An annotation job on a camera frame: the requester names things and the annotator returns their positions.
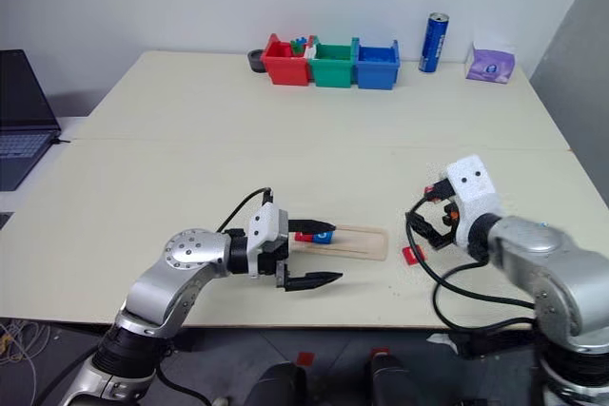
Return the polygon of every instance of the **blue block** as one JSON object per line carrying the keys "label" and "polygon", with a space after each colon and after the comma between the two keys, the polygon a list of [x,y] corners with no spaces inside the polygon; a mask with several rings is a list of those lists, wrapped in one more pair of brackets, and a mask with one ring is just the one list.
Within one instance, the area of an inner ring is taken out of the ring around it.
{"label": "blue block", "polygon": [[324,232],[313,235],[313,242],[316,242],[317,244],[330,244],[333,233],[334,232]]}
{"label": "blue block", "polygon": [[354,76],[360,89],[393,89],[398,80],[400,51],[398,41],[391,48],[361,47],[358,39]]}

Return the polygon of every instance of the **purple tissue box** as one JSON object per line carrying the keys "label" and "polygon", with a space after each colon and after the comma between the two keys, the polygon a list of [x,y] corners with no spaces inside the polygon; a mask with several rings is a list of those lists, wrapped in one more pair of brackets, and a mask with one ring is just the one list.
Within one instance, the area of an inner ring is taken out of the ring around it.
{"label": "purple tissue box", "polygon": [[465,62],[465,78],[468,80],[507,83],[514,70],[514,53],[496,49],[477,49],[472,47]]}

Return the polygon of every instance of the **laptop keyboard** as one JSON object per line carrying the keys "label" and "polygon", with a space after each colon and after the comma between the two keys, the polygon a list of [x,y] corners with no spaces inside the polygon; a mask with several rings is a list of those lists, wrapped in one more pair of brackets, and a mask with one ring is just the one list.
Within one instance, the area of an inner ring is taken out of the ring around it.
{"label": "laptop keyboard", "polygon": [[2,135],[0,136],[0,159],[28,159],[32,157],[50,135],[36,133],[31,135]]}

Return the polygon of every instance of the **white table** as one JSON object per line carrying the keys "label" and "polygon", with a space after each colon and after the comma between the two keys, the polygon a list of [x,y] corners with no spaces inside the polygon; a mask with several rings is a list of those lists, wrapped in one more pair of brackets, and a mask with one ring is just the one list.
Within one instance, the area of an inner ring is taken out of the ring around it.
{"label": "white table", "polygon": [[[243,56],[145,54],[0,231],[0,315],[110,322],[172,234],[215,229],[247,192],[271,185],[292,217],[386,229],[387,260],[296,253],[294,274],[344,277],[301,293],[275,289],[272,278],[216,280],[188,324],[439,326],[432,281],[400,252],[403,212],[441,169],[472,152],[509,212],[606,252],[609,211],[521,72],[507,86],[466,81],[461,72],[444,65],[421,76],[406,64],[391,92],[273,87]],[[439,271],[468,261],[454,247],[426,251]],[[524,297],[492,267],[455,282]],[[469,325],[522,314],[448,292],[442,307]]]}
{"label": "white table", "polygon": [[[61,139],[73,140],[74,132],[87,119],[84,117],[63,117],[57,118],[57,122],[61,127]],[[25,180],[19,184],[17,189],[11,192],[0,192],[0,212],[14,213],[25,201],[31,190],[36,184],[41,181],[43,176],[48,172],[52,165],[57,161],[59,156],[66,150],[67,144],[59,144],[52,146],[38,161],[38,164],[28,174]]]}

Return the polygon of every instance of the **red storage bin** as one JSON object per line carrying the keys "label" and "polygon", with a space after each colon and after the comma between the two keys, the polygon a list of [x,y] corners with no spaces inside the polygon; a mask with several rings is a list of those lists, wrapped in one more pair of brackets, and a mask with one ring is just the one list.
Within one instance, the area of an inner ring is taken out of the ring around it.
{"label": "red storage bin", "polygon": [[308,86],[311,69],[303,56],[303,53],[294,54],[289,42],[282,42],[272,33],[262,61],[273,85]]}

